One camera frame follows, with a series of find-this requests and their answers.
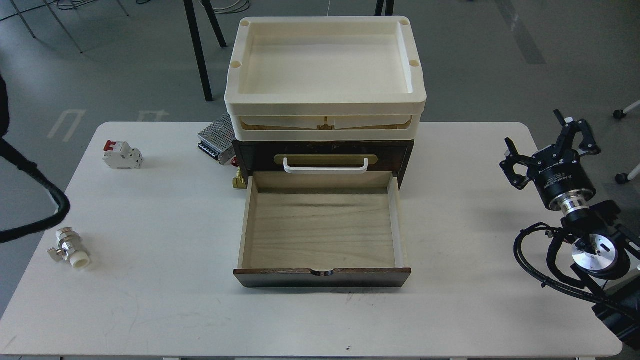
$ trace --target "metal valve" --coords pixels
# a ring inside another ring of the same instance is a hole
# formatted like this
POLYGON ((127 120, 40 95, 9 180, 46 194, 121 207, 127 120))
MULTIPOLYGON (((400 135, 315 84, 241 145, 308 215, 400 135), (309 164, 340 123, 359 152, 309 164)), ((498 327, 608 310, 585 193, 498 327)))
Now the metal valve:
POLYGON ((52 247, 47 252, 57 262, 68 261, 76 269, 87 267, 91 263, 89 255, 82 246, 82 238, 71 227, 63 227, 56 231, 58 248, 52 247))

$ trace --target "dark wood panel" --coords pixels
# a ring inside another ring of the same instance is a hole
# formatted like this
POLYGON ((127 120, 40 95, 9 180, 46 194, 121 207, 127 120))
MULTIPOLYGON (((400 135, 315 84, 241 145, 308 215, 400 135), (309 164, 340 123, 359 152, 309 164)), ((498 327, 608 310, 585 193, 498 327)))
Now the dark wood panel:
POLYGON ((401 288, 411 268, 235 269, 234 275, 246 288, 401 288))
POLYGON ((273 161, 278 154, 374 154, 378 162, 369 171, 390 171, 402 185, 413 140, 408 141, 350 141, 350 142, 240 142, 234 140, 234 149, 245 179, 254 172, 284 171, 273 161))

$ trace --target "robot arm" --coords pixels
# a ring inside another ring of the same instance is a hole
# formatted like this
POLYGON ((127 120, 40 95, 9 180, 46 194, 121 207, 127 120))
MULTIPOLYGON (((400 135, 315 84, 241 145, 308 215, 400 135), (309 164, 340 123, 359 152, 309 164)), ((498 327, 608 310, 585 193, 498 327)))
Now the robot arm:
POLYGON ((518 153, 511 139, 506 138, 507 153, 500 167, 509 183, 518 190, 533 182, 544 206, 551 211, 562 211, 562 227, 538 223, 524 229, 516 238, 514 255, 518 264, 530 275, 569 296, 596 304, 594 313, 620 340, 632 348, 640 348, 640 277, 614 294, 606 294, 590 277, 615 280, 625 276, 630 268, 628 254, 640 259, 640 238, 622 225, 616 225, 620 208, 612 200, 592 206, 587 202, 596 189, 589 180, 581 157, 597 155, 600 148, 593 138, 589 124, 580 119, 564 119, 560 111, 554 114, 563 127, 555 144, 536 152, 531 157, 518 153), (573 149, 575 135, 583 140, 578 150, 573 149), (516 164, 527 167, 526 175, 517 174, 516 164), (536 231, 545 231, 552 238, 547 252, 547 267, 554 280, 535 269, 522 252, 524 238, 536 231), (578 279, 563 274, 556 266, 556 257, 562 244, 572 246, 572 270, 578 279))

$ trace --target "black hose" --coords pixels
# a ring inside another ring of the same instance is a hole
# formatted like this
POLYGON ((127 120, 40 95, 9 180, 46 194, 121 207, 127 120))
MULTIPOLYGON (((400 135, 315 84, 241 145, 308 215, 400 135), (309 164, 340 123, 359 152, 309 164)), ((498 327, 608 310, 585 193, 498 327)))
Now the black hose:
POLYGON ((555 234, 556 232, 561 231, 562 229, 550 227, 549 225, 543 222, 539 222, 537 224, 534 224, 528 227, 527 229, 520 231, 520 234, 518 235, 518 237, 516 238, 513 244, 513 255, 515 256, 516 261, 529 275, 535 277, 537 280, 542 282, 543 287, 548 286, 556 291, 560 291, 561 293, 564 293, 565 295, 569 295, 577 299, 592 302, 594 304, 602 304, 603 306, 606 306, 609 309, 612 309, 613 311, 617 311, 623 316, 626 316, 627 318, 630 318, 631 320, 637 323, 640 323, 640 313, 633 311, 631 309, 627 309, 626 307, 611 300, 610 298, 597 296, 585 291, 578 290, 571 286, 567 286, 561 282, 551 279, 549 276, 546 276, 545 274, 535 269, 525 259, 524 254, 522 253, 522 242, 524 241, 524 238, 526 238, 528 235, 535 233, 536 231, 545 231, 545 230, 552 231, 555 234))
POLYGON ((558 269, 556 265, 556 259, 558 256, 558 252, 562 247, 562 239, 559 235, 554 236, 553 240, 551 240, 551 244, 549 244, 549 249, 547 250, 547 268, 551 271, 551 274, 556 277, 556 279, 561 282, 573 286, 574 288, 584 289, 584 284, 582 281, 578 279, 574 279, 573 277, 567 276, 558 269))
POLYGON ((38 170, 38 165, 36 165, 36 163, 27 160, 18 150, 14 149, 4 139, 0 139, 0 156, 7 159, 7 161, 14 164, 18 170, 25 172, 32 179, 47 189, 53 197, 53 200, 58 205, 57 212, 48 218, 28 225, 16 227, 14 229, 0 231, 0 243, 6 243, 29 234, 44 231, 60 224, 69 213, 69 210, 71 210, 71 203, 69 203, 69 199, 65 193, 57 186, 53 185, 38 170))

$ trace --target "black cable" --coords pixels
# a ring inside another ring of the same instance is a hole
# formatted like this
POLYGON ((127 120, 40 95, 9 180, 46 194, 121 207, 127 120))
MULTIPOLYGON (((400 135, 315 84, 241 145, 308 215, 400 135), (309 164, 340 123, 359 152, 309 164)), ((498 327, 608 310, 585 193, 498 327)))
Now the black cable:
POLYGON ((52 216, 32 224, 16 227, 15 229, 0 231, 0 243, 6 243, 25 235, 50 229, 60 224, 71 209, 71 204, 69 203, 69 199, 65 193, 47 180, 47 178, 37 169, 38 165, 27 160, 18 150, 14 149, 2 138, 7 134, 9 122, 9 96, 6 91, 6 83, 4 82, 2 75, 0 75, 0 156, 14 164, 18 170, 27 173, 47 189, 53 200, 58 205, 58 211, 52 216))
POLYGON ((27 160, 18 150, 14 149, 4 139, 0 139, 0 156, 7 159, 7 161, 14 164, 18 170, 25 172, 27 175, 31 176, 32 179, 47 189, 53 200, 58 205, 57 212, 48 218, 28 225, 16 227, 14 229, 0 231, 0 243, 6 243, 29 234, 44 231, 60 224, 69 213, 69 210, 71 210, 71 203, 69 203, 69 199, 65 193, 57 186, 53 185, 37 169, 38 165, 36 165, 36 163, 27 160))
POLYGON ((525 259, 524 254, 522 253, 522 242, 524 238, 526 238, 528 235, 535 233, 536 231, 546 231, 546 230, 549 230, 554 234, 558 231, 562 231, 562 229, 560 228, 550 227, 549 225, 543 222, 539 222, 537 224, 534 224, 528 227, 527 229, 520 231, 520 234, 518 235, 518 237, 516 238, 513 244, 513 255, 515 256, 516 261, 529 275, 533 276, 534 278, 542 282, 542 287, 549 286, 550 288, 556 291, 560 291, 565 295, 569 295, 577 299, 592 302, 594 304, 602 304, 608 307, 609 309, 617 311, 618 313, 626 316, 627 318, 630 318, 633 321, 640 323, 640 313, 630 311, 629 309, 625 308, 624 306, 620 305, 619 303, 609 298, 596 296, 594 294, 577 290, 575 288, 572 288, 571 286, 567 286, 561 282, 555 281, 551 279, 549 276, 546 276, 545 274, 535 269, 525 259))
POLYGON ((84 6, 90 3, 94 3, 97 0, 71 0, 71 5, 66 5, 66 7, 61 8, 60 7, 60 0, 56 1, 56 6, 58 7, 58 9, 60 10, 75 10, 77 8, 79 8, 80 6, 84 6))
POLYGON ((569 286, 573 286, 574 288, 584 289, 584 284, 582 283, 582 281, 563 274, 556 265, 557 255, 560 251, 560 248, 562 247, 562 243, 563 239, 561 234, 556 234, 553 240, 551 240, 551 244, 549 245, 549 249, 547 250, 547 268, 549 269, 549 271, 551 271, 551 274, 561 282, 569 286))
MULTIPOLYGON (((51 4, 53 4, 53 3, 55 3, 56 1, 58 1, 58 0, 52 0, 52 1, 49 3, 49 5, 51 5, 51 4)), ((46 5, 36 6, 36 7, 34 7, 34 8, 30 8, 30 9, 24 10, 24 11, 23 11, 23 12, 21 12, 21 13, 30 12, 31 10, 36 10, 36 9, 39 9, 39 8, 43 8, 43 7, 45 7, 45 6, 46 6, 46 5)), ((0 21, 4 21, 4 20, 6 20, 6 19, 11 19, 11 18, 12 18, 12 17, 14 17, 14 16, 18 16, 18 13, 14 13, 13 15, 9 15, 9 16, 7 16, 7 17, 3 17, 2 19, 0 19, 0 21)))

